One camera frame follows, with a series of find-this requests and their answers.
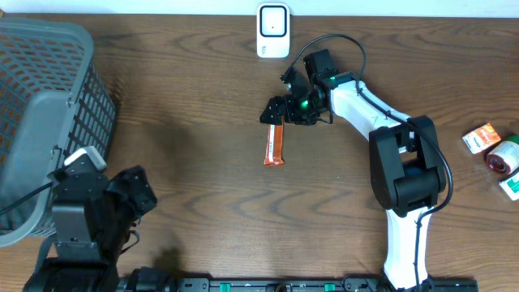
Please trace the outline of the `orange snack bar wrapper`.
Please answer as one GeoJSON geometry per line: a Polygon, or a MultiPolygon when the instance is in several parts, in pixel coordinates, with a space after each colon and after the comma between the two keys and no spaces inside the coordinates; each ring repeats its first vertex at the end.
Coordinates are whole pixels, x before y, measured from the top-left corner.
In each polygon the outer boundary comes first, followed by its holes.
{"type": "Polygon", "coordinates": [[[268,125],[268,140],[266,145],[264,165],[281,166],[285,164],[282,157],[283,137],[284,125],[268,125]]]}

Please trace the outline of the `orange white small box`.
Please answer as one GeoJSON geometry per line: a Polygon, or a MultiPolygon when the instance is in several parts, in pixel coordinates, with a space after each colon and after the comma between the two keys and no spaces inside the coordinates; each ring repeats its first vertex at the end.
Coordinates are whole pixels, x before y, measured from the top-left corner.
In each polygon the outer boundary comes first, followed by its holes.
{"type": "Polygon", "coordinates": [[[472,154],[478,154],[501,141],[499,134],[490,123],[486,123],[462,136],[472,154]]]}

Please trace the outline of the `green lid white jar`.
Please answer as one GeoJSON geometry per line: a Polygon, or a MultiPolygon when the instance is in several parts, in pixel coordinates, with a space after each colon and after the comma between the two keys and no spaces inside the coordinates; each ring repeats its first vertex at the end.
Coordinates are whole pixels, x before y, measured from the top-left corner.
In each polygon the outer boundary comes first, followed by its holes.
{"type": "Polygon", "coordinates": [[[511,135],[486,156],[487,166],[498,174],[511,174],[518,169],[518,136],[511,135]]]}

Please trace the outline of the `white green carton box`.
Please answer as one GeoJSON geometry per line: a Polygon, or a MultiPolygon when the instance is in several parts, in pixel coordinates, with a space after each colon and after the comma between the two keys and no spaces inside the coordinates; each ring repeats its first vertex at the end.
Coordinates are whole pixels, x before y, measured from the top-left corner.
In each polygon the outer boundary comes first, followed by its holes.
{"type": "Polygon", "coordinates": [[[499,186],[512,201],[519,200],[519,173],[510,175],[505,180],[499,182],[499,186]]]}

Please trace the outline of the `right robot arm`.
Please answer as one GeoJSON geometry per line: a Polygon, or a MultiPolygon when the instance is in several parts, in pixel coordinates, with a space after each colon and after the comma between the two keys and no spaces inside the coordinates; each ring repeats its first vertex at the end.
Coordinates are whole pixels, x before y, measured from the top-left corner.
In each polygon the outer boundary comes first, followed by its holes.
{"type": "Polygon", "coordinates": [[[388,219],[385,285],[433,290],[425,263],[427,228],[444,207],[439,194],[452,191],[453,177],[432,120],[396,111],[352,72],[326,67],[303,79],[290,68],[280,79],[290,92],[271,98],[260,122],[277,131],[286,123],[314,125],[329,112],[352,125],[368,142],[371,188],[388,219]]]}

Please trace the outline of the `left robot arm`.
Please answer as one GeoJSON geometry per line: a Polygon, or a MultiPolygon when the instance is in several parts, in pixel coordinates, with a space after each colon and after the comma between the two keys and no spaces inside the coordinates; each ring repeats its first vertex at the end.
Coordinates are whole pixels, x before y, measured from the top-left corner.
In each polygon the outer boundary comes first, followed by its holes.
{"type": "Polygon", "coordinates": [[[42,244],[26,291],[114,291],[117,262],[140,218],[157,206],[137,165],[107,178],[89,162],[54,171],[55,233],[42,244]]]}

